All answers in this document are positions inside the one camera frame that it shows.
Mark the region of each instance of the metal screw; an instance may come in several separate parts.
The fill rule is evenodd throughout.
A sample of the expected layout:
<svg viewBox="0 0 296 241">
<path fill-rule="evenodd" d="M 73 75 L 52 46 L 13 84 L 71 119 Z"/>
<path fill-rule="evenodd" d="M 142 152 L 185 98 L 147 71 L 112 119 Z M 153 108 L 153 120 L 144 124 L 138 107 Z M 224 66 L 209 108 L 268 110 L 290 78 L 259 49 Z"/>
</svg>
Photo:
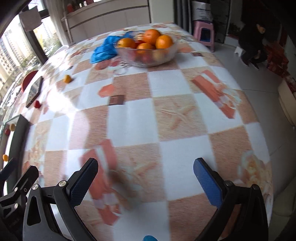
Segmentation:
<svg viewBox="0 0 296 241">
<path fill-rule="evenodd" d="M 254 188 L 255 190 L 259 190 L 259 186 L 256 185 L 256 184 L 253 184 L 253 188 Z"/>
<path fill-rule="evenodd" d="M 33 185 L 32 189 L 36 190 L 38 188 L 38 184 Z"/>
<path fill-rule="evenodd" d="M 233 182 L 232 181 L 225 181 L 225 184 L 226 184 L 226 186 L 230 187 L 233 185 Z"/>
<path fill-rule="evenodd" d="M 66 181 L 60 181 L 60 182 L 59 182 L 59 186 L 60 186 L 60 187 L 63 187 L 63 186 L 66 185 L 66 183 L 67 183 Z"/>
</svg>

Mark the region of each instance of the person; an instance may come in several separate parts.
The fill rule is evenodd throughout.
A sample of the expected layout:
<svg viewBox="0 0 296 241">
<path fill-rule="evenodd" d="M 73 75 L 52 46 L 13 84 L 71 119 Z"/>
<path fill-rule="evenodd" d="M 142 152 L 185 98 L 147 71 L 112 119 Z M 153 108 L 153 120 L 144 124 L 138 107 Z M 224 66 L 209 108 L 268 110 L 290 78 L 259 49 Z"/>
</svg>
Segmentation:
<svg viewBox="0 0 296 241">
<path fill-rule="evenodd" d="M 262 23 L 247 24 L 239 33 L 239 45 L 245 53 L 241 56 L 244 65 L 249 66 L 249 62 L 259 69 L 258 63 L 267 59 L 267 54 L 263 49 L 262 39 L 265 27 Z"/>
</svg>

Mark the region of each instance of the fruit bowl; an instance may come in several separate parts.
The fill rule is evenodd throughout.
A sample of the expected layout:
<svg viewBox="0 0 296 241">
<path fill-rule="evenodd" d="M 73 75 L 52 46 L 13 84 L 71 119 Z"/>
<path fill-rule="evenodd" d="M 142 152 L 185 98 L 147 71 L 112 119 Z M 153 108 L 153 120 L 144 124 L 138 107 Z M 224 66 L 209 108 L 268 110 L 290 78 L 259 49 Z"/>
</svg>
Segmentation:
<svg viewBox="0 0 296 241">
<path fill-rule="evenodd" d="M 177 40 L 171 36 L 174 44 L 166 49 L 133 49 L 117 47 L 114 44 L 117 54 L 123 61 L 136 67 L 151 67 L 164 64 L 172 60 L 177 53 Z"/>
</svg>

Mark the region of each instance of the tile floor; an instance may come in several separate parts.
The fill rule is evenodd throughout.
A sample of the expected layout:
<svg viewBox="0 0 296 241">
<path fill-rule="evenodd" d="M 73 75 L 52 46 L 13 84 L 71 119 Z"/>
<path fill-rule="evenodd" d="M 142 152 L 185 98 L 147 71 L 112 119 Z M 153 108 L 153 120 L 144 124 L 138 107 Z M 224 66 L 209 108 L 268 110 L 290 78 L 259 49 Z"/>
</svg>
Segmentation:
<svg viewBox="0 0 296 241">
<path fill-rule="evenodd" d="M 279 104 L 281 78 L 263 64 L 259 71 L 244 66 L 234 50 L 232 46 L 216 45 L 214 54 L 243 89 L 258 116 L 269 150 L 276 197 L 296 175 L 296 130 Z"/>
</svg>

